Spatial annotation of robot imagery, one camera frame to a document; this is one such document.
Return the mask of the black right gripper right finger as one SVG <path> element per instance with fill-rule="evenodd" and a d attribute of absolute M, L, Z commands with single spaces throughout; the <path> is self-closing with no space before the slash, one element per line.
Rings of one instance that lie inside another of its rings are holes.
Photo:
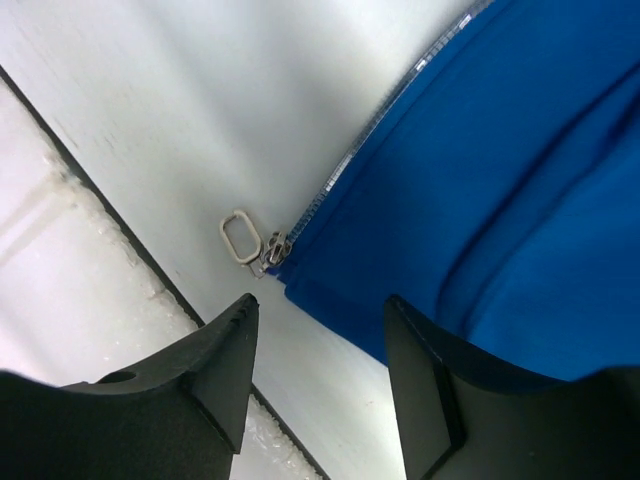
<path fill-rule="evenodd" d="M 635 479 L 639 371 L 575 381 L 506 362 L 439 327 L 399 296 L 385 344 L 410 479 Z"/>

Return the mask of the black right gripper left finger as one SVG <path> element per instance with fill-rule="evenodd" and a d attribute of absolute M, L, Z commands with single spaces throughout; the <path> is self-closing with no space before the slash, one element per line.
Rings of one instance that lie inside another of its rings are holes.
<path fill-rule="evenodd" d="M 95 383 L 1 374 L 4 479 L 227 479 L 243 442 L 259 304 Z"/>

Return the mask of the blue zip-up jacket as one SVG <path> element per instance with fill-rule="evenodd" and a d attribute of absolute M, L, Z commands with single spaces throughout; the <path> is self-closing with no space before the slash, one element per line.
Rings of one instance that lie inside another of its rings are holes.
<path fill-rule="evenodd" d="M 387 362 L 382 305 L 527 370 L 639 363 L 639 5 L 476 1 L 415 61 L 294 226 L 225 243 Z"/>

